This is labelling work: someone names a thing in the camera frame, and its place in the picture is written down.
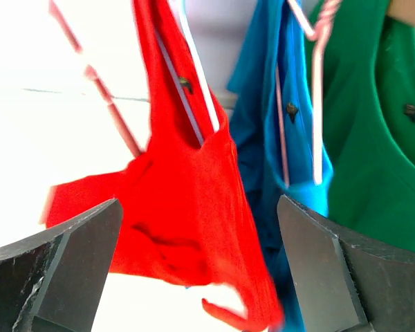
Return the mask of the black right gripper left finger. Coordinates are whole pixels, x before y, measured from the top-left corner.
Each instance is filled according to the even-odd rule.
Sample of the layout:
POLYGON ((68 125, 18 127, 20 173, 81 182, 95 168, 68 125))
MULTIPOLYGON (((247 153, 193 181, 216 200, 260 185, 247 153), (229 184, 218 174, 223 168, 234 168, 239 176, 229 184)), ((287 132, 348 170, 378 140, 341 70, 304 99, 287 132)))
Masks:
POLYGON ((90 331, 122 216, 110 199, 0 247, 0 331, 90 331))

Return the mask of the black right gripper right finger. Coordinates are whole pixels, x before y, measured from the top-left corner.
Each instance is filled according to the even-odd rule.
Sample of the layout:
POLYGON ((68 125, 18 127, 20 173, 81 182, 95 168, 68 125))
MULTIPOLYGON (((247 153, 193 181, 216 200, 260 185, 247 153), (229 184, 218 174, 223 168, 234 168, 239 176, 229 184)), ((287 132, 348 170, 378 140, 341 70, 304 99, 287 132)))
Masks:
POLYGON ((283 195, 279 227, 307 331, 415 332, 415 252, 283 195))

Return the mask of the red t-shirt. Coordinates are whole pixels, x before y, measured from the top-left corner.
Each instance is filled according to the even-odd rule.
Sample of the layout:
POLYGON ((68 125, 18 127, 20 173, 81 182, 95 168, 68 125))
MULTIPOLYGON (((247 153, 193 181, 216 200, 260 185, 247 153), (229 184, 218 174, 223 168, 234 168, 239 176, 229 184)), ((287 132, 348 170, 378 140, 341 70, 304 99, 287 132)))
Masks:
POLYGON ((213 131, 189 48, 166 1, 132 3, 149 83, 151 138, 119 172, 56 185, 43 223, 51 228, 106 200, 118 199, 123 220, 113 273, 180 286, 229 284, 245 316, 203 300, 212 317, 242 331, 284 321, 246 200, 228 117, 215 103, 213 131), (200 146, 157 42, 169 53, 203 134, 200 146))

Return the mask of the light blue wire hanger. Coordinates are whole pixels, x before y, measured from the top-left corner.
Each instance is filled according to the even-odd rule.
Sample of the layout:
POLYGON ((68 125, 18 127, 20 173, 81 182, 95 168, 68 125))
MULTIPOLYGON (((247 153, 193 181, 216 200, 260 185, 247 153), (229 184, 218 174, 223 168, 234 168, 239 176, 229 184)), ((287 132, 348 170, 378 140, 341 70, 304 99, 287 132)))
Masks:
MULTIPOLYGON (((197 76, 197 82, 200 85, 201 88, 201 93, 203 95, 203 100, 204 103, 206 105, 207 108, 207 113, 209 115, 210 118, 210 122, 212 124, 212 128, 214 132, 217 132, 220 128, 220 124, 219 124, 219 119, 216 113, 216 109, 214 106, 214 102, 212 99, 212 94, 210 92, 210 88, 208 86, 206 77, 205 77, 205 73, 203 70, 203 66, 201 64, 201 60, 199 57, 199 54, 197 52, 196 49, 196 45, 194 43, 194 39, 193 36, 191 34, 190 31, 190 26, 187 20, 187 12, 186 12, 186 8, 185 8, 185 1, 184 0, 180 0, 180 1, 174 1, 174 3, 176 4, 176 11, 178 14, 178 20, 181 26, 181 30, 183 32, 183 36, 185 38, 185 41, 187 43, 187 47, 189 48, 190 51, 190 55, 191 58, 193 60, 194 63, 194 68, 196 71, 196 76, 197 76)), ((185 97, 185 93, 184 93, 184 86, 183 86, 183 77, 179 77, 177 75, 176 69, 174 68, 174 65, 172 63, 172 60, 170 59, 169 53, 167 52, 167 49, 161 39, 160 33, 155 30, 156 33, 156 38, 157 38, 157 42, 158 45, 160 47, 161 53, 164 57, 164 60, 166 62, 166 65, 169 69, 169 73, 174 81, 174 84, 176 86, 176 89, 178 91, 178 94, 180 96, 181 102, 183 103, 183 108, 188 116, 189 122, 193 128, 193 131, 195 133, 195 136, 200 144, 200 146, 203 145, 204 143, 204 138, 203 138, 203 134, 201 133, 199 124, 196 120, 196 116, 194 115, 194 112, 187 100, 187 98, 185 97)))

